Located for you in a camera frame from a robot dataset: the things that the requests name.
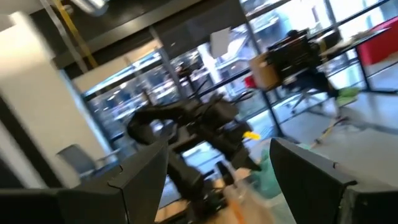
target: red chair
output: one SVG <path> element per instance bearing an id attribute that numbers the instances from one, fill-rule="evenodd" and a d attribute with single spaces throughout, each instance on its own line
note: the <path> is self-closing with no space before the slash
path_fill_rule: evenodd
<path id="1" fill-rule="evenodd" d="M 244 86 L 246 88 L 257 88 L 256 82 L 254 81 L 254 78 L 252 75 L 244 78 Z"/>
<path id="2" fill-rule="evenodd" d="M 358 47 L 358 53 L 364 65 L 372 65 L 378 63 L 390 54 L 398 52 L 398 17 L 394 17 L 383 22 L 372 30 L 381 30 L 390 28 L 385 33 L 367 41 Z"/>

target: office chair base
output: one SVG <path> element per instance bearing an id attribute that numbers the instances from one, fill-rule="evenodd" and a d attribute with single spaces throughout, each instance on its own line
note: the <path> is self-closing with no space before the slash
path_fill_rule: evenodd
<path id="1" fill-rule="evenodd" d="M 298 100 L 297 100 L 297 102 L 295 102 L 295 104 L 292 107 L 292 114 L 296 113 L 296 107 L 298 107 L 298 105 L 301 104 L 301 102 L 304 101 L 304 100 L 307 102 L 307 104 L 310 103 L 310 100 L 316 101 L 318 103 L 318 106 L 322 108 L 322 106 L 323 106 L 322 105 L 322 100 L 320 100 L 320 99 L 318 99 L 317 97 L 314 96 L 314 95 L 316 95 L 318 93 L 319 92 L 317 92 L 317 91 L 316 92 L 310 92 L 310 93 L 305 91 L 299 97 L 294 98 L 292 101 L 296 100 L 297 98 L 298 98 Z"/>

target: desk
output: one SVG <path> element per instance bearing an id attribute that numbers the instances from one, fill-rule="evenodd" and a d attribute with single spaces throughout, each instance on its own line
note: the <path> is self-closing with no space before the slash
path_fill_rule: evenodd
<path id="1" fill-rule="evenodd" d="M 377 31 L 375 31 L 373 34 L 371 34 L 368 37 L 364 37 L 362 39 L 355 40 L 355 41 L 351 42 L 346 47 L 342 47 L 342 48 L 333 48 L 332 47 L 332 48 L 328 49 L 326 52 L 324 52 L 323 54 L 320 54 L 320 56 L 321 57 L 322 56 L 326 56 L 328 58 L 328 60 L 331 60 L 331 59 L 333 59 L 335 57 L 338 57 L 338 56 L 340 56 L 340 55 L 342 55 L 344 53 L 347 53 L 347 51 L 349 51 L 349 50 L 355 50 L 356 55 L 358 56 L 359 65 L 361 67 L 363 80 L 364 80 L 365 85 L 366 85 L 365 89 L 363 91 L 369 92 L 369 93 L 397 94 L 398 90 L 375 89 L 375 88 L 372 87 L 372 85 L 369 82 L 369 78 L 368 78 L 368 76 L 366 74 L 365 67 L 364 67 L 363 61 L 361 59 L 361 54 L 359 54 L 359 52 L 358 52 L 358 47 L 361 44 L 363 44 L 363 43 L 365 43 L 365 42 L 367 42 L 367 41 L 369 41 L 369 40 L 381 35 L 382 33 L 386 32 L 388 30 L 389 30 L 389 28 L 377 30 Z"/>

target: white paper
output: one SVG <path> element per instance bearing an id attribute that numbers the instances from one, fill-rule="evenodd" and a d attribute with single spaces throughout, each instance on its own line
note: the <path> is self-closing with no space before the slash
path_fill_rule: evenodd
<path id="1" fill-rule="evenodd" d="M 210 35 L 210 41 L 211 41 L 210 52 L 213 58 L 218 58 L 228 53 L 229 30 L 230 28 L 222 29 Z"/>

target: yellow object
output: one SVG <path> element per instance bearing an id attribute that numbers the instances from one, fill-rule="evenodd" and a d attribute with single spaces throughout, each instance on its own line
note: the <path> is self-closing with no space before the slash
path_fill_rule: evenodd
<path id="1" fill-rule="evenodd" d="M 55 6 L 57 7 L 57 9 L 60 11 L 62 19 L 65 21 L 68 28 L 72 32 L 72 35 L 75 37 L 75 40 L 78 42 L 79 46 L 81 47 L 81 50 L 85 53 L 86 57 L 88 58 L 88 61 L 90 62 L 91 66 L 93 68 L 97 67 L 98 66 L 97 62 L 91 55 L 89 48 L 87 47 L 87 45 L 85 44 L 85 41 L 83 40 L 83 38 L 77 31 L 77 28 L 75 27 L 72 20 L 70 19 L 69 14 L 66 12 L 66 10 L 64 10 L 61 0 L 53 0 L 53 1 L 54 1 Z"/>
<path id="2" fill-rule="evenodd" d="M 321 53 L 324 53 L 325 51 L 326 51 L 326 43 L 325 43 L 325 41 L 324 40 L 322 40 L 320 43 L 319 43 L 319 46 L 320 46 L 320 52 Z M 329 60 L 328 60 L 328 58 L 325 56 L 325 55 L 323 55 L 323 57 L 322 57 L 322 63 L 325 65 L 325 75 L 326 76 L 328 76 L 328 74 L 327 74 L 327 72 L 328 72 L 328 67 L 329 67 Z M 335 119 L 331 119 L 331 121 L 330 121 L 330 124 L 329 124 L 329 127 L 326 129 L 326 131 L 317 139 L 317 141 L 315 141 L 312 145 L 311 145 L 311 149 L 313 149 L 314 147 L 316 147 L 317 145 L 319 145 L 320 144 L 320 141 L 322 141 L 323 139 L 325 139 L 330 133 L 331 133 L 331 130 L 333 129 L 333 127 L 335 126 L 335 123 L 336 122 L 338 122 L 338 121 L 335 121 Z"/>
<path id="3" fill-rule="evenodd" d="M 243 137 L 244 138 L 249 138 L 249 139 L 252 139 L 252 140 L 260 140 L 261 139 L 261 136 L 259 134 L 256 134 L 256 133 L 251 132 L 251 131 L 246 131 L 243 134 Z"/>

